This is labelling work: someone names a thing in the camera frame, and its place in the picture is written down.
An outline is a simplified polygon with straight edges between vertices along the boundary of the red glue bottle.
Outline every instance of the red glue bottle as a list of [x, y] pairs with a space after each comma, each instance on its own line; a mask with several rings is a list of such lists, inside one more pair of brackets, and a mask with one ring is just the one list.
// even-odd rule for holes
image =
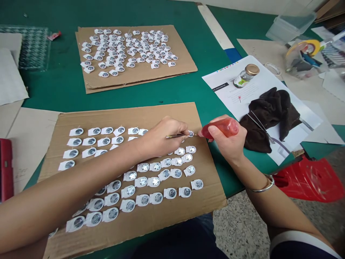
[[223, 132], [226, 137], [237, 135], [239, 130], [238, 123], [234, 118], [225, 118], [216, 122], [209, 123], [202, 128], [201, 134], [208, 139], [213, 139], [212, 135], [208, 131], [209, 126], [216, 126], [218, 129], [220, 129], [221, 132]]

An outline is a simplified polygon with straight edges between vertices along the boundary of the green table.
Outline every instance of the green table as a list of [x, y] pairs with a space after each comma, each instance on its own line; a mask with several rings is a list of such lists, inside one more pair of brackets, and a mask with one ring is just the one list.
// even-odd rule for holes
[[[266, 32], [271, 27], [276, 15], [242, 12], [214, 6], [209, 6], [209, 9], [243, 58], [247, 56], [247, 53], [238, 43], [238, 38], [270, 40], [266, 37]], [[320, 24], [313, 24], [311, 27], [319, 26]], [[308, 29], [304, 35], [322, 41], [311, 29]], [[334, 128], [345, 140], [345, 126], [334, 125]], [[312, 142], [302, 142], [302, 146], [311, 158], [316, 159], [321, 159], [339, 148], [339, 145]]]
[[[128, 10], [129, 4], [135, 6], [132, 11], [133, 19], [131, 20], [127, 18], [125, 12], [121, 13], [121, 10]], [[195, 3], [152, 0], [117, 1], [114, 5], [116, 5], [117, 11], [113, 11], [112, 8], [105, 8], [101, 14], [94, 14], [92, 6], [95, 6], [95, 2], [91, 0], [60, 0], [59, 2], [5, 0], [2, 3], [0, 24], [48, 27], [53, 32], [62, 32], [62, 36], [51, 44], [50, 62], [47, 71], [21, 71], [24, 83], [29, 88], [30, 95], [30, 99], [25, 100], [24, 107], [60, 112], [76, 112], [193, 101], [196, 103], [202, 124], [207, 124], [217, 116], [229, 114], [224, 104], [201, 77], [229, 65], [230, 61], [214, 38]], [[211, 8], [211, 10], [213, 12], [215, 10], [217, 12], [221, 11], [221, 9], [217, 10], [214, 8]], [[259, 30], [256, 27], [268, 28], [273, 21], [273, 16], [239, 11], [234, 11], [235, 14], [239, 19], [236, 24], [243, 22], [241, 26], [237, 27], [236, 34], [230, 37], [231, 41], [236, 44], [236, 47], [239, 47], [239, 45], [234, 39], [262, 38], [267, 29]], [[236, 21], [236, 19], [227, 14], [217, 15], [217, 19], [222, 15], [225, 21], [227, 19]], [[241, 17], [242, 15], [251, 16], [250, 20], [260, 17], [265, 18], [260, 18], [260, 22], [253, 26], [246, 22], [248, 16]], [[144, 26], [164, 24], [173, 24], [175, 26], [197, 65], [198, 72], [143, 85], [89, 95], [85, 94], [78, 47], [74, 34], [78, 26]], [[245, 56], [243, 50], [240, 47], [239, 49], [240, 54]], [[203, 58], [203, 54], [211, 52], [213, 53], [214, 61], [209, 63], [207, 59]], [[220, 155], [214, 143], [210, 144], [210, 150], [225, 195], [231, 197], [243, 190], [242, 184]], [[245, 150], [245, 155], [263, 173], [272, 173], [294, 161], [293, 156], [290, 155], [278, 167], [267, 154]], [[28, 183], [28, 186], [36, 183], [41, 165], [42, 163]], [[109, 257], [110, 254], [121, 254], [124, 250], [142, 243], [146, 238], [156, 233], [135, 238], [120, 245], [96, 252], [96, 254], [87, 255], [84, 258], [111, 258]]]

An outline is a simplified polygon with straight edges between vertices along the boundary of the hand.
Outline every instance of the hand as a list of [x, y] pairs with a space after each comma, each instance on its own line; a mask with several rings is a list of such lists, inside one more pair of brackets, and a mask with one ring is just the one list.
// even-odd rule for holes
[[[179, 133], [183, 133], [186, 136], [166, 138], [167, 135]], [[188, 138], [188, 135], [189, 132], [185, 122], [177, 121], [170, 116], [165, 116], [156, 126], [138, 139], [141, 141], [138, 149], [144, 157], [143, 161], [174, 152], [179, 148], [181, 142]]]
[[[211, 122], [216, 122], [221, 119], [229, 118], [228, 115], [223, 115], [218, 118], [215, 118]], [[238, 123], [239, 131], [237, 135], [226, 137], [223, 132], [220, 131], [216, 126], [209, 126], [208, 131], [210, 132], [213, 139], [216, 141], [220, 152], [224, 156], [224, 158], [229, 162], [229, 164], [236, 162], [238, 160], [241, 160], [244, 157], [243, 154], [243, 146], [245, 141], [245, 136], [247, 135], [247, 130], [243, 128]], [[200, 137], [203, 137], [201, 134], [201, 130], [198, 132], [198, 135]]]

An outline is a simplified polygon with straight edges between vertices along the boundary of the floor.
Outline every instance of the floor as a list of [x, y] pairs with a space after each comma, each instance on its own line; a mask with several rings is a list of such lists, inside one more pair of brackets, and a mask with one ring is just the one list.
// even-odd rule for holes
[[[326, 159], [345, 185], [345, 147]], [[293, 199], [312, 223], [344, 255], [345, 199], [319, 203]], [[213, 213], [217, 246], [229, 258], [268, 258], [270, 240], [262, 221], [245, 191], [228, 199], [227, 207]]]

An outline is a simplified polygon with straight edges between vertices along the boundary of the dark clothing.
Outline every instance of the dark clothing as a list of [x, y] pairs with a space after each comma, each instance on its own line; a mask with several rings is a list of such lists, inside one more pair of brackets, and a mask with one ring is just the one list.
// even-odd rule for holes
[[[137, 247], [132, 259], [201, 259], [228, 257], [217, 247], [211, 214], [177, 224], [152, 240]], [[324, 250], [298, 241], [285, 241], [272, 250], [271, 259], [335, 259]]]
[[257, 152], [271, 153], [272, 149], [266, 132], [251, 119], [253, 118], [261, 126], [253, 113], [266, 130], [280, 123], [280, 141], [285, 139], [292, 128], [301, 123], [300, 114], [292, 105], [287, 91], [277, 91], [274, 87], [263, 93], [259, 99], [249, 104], [249, 113], [240, 121], [241, 126], [248, 131], [244, 147]]

